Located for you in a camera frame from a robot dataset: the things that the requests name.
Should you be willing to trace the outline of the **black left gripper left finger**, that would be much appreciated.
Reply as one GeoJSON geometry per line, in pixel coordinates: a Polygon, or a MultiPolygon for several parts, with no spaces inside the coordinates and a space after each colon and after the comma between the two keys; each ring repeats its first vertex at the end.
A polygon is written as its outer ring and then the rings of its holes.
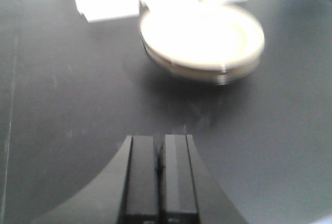
{"type": "Polygon", "coordinates": [[[34,223],[158,223],[158,179],[151,136],[128,135],[84,188],[34,223]]]}

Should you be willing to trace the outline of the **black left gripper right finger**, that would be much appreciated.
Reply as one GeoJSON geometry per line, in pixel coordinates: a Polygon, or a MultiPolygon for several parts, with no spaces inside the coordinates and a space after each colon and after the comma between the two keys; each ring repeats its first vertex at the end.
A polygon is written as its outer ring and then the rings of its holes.
{"type": "Polygon", "coordinates": [[[208,171],[192,135],[167,134],[160,166],[161,223],[246,223],[208,171]]]}

